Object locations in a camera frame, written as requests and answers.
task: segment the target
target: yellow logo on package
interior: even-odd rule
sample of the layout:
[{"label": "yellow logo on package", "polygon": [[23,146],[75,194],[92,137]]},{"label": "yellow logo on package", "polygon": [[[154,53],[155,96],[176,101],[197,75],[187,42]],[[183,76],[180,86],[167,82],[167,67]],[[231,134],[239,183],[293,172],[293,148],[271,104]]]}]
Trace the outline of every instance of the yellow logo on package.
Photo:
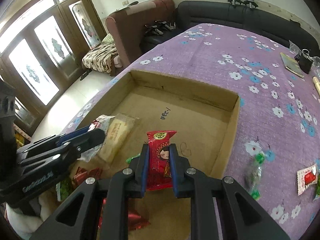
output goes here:
[{"label": "yellow logo on package", "polygon": [[155,133],[155,135],[153,136],[156,140],[162,140],[164,137],[167,136],[166,132],[159,132],[159,133]]}]

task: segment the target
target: tiled floor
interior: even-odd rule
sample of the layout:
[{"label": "tiled floor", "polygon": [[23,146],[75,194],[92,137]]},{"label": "tiled floor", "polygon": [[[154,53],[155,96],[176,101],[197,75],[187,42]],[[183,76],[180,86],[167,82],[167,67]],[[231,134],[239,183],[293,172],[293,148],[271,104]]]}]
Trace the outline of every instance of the tiled floor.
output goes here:
[{"label": "tiled floor", "polygon": [[78,79],[44,117],[33,134],[32,141],[61,133],[76,113],[111,80],[109,74],[95,70],[84,80]]}]

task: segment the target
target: black sofa backrest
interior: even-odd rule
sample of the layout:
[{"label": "black sofa backrest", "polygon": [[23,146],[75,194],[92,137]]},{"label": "black sofa backrest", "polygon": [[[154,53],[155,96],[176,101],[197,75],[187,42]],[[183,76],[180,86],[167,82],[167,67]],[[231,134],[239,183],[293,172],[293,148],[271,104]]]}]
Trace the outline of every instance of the black sofa backrest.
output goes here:
[{"label": "black sofa backrest", "polygon": [[176,9],[176,25],[183,31],[200,23],[214,23],[265,36],[289,47],[289,40],[299,48],[309,49],[310,56],[320,56],[316,39],[296,22],[272,13],[243,5],[209,1],[183,1]]}]

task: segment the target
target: cardboard box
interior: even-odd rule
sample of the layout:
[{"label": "cardboard box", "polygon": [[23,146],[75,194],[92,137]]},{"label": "cardboard box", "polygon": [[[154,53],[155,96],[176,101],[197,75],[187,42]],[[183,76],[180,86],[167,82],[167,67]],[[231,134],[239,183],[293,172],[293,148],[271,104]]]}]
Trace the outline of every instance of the cardboard box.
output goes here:
[{"label": "cardboard box", "polygon": [[[187,157],[192,167],[221,179],[236,136],[239,109],[240,98],[230,90],[178,76],[131,70],[99,100],[79,128],[101,114],[140,118],[103,177],[127,167],[125,160],[137,155],[148,142],[148,131],[177,130],[170,143],[177,145],[179,155]],[[93,163],[87,165],[90,167],[83,163],[85,168],[94,168]],[[148,214],[151,225],[130,232],[130,239],[188,237],[190,200],[176,199],[172,189],[146,192],[135,206],[140,214]]]}]

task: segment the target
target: purple floral tablecloth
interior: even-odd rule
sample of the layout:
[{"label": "purple floral tablecloth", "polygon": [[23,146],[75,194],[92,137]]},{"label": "purple floral tablecloth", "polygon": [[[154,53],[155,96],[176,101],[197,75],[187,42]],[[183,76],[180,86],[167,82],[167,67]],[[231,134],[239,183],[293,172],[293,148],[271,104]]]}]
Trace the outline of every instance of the purple floral tablecloth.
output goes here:
[{"label": "purple floral tablecloth", "polygon": [[293,52],[263,36],[214,24],[200,24],[158,45],[133,62],[93,97],[64,132],[76,129],[92,106],[131,68],[183,76],[237,92],[241,111],[226,175],[245,186],[253,156],[266,155],[260,205],[299,239],[320,208],[315,186],[297,194],[297,171],[319,160],[320,99],[312,77],[284,68],[280,52]]}]

